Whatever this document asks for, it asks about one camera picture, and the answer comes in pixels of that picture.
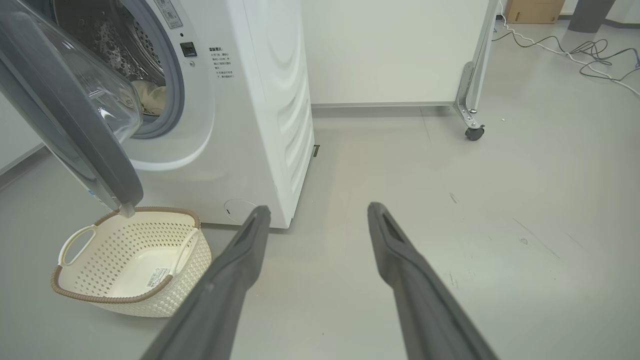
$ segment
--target white plastic basket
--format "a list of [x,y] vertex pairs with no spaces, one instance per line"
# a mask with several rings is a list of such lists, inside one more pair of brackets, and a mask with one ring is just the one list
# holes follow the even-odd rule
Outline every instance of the white plastic basket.
[[[67,250],[93,236],[73,260]],[[56,293],[134,316],[173,315],[211,264],[198,217],[183,209],[136,208],[131,218],[111,213],[78,230],[64,244],[51,277]]]

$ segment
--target white washing machine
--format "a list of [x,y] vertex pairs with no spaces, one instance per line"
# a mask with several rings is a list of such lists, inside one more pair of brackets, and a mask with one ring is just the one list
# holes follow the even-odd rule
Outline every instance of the white washing machine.
[[108,208],[294,217],[314,148],[300,0],[0,0],[0,83]]

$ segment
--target black caster wheel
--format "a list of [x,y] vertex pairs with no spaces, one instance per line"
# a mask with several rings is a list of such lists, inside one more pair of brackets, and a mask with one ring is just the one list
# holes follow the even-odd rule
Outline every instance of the black caster wheel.
[[479,129],[468,128],[467,132],[465,133],[467,138],[469,138],[469,140],[471,140],[473,142],[478,140],[478,139],[480,139],[483,134],[484,134],[484,129],[483,128],[479,128]]

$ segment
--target basket bottom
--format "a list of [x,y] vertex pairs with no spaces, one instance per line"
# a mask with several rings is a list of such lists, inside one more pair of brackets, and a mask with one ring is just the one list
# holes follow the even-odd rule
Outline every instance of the basket bottom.
[[156,248],[140,252],[124,267],[107,297],[135,297],[158,285],[171,270],[179,248]]

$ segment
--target cardboard box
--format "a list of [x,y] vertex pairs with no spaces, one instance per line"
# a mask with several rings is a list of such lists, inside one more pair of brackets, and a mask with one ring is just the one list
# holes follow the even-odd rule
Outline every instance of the cardboard box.
[[555,24],[564,0],[510,0],[507,22],[510,24]]

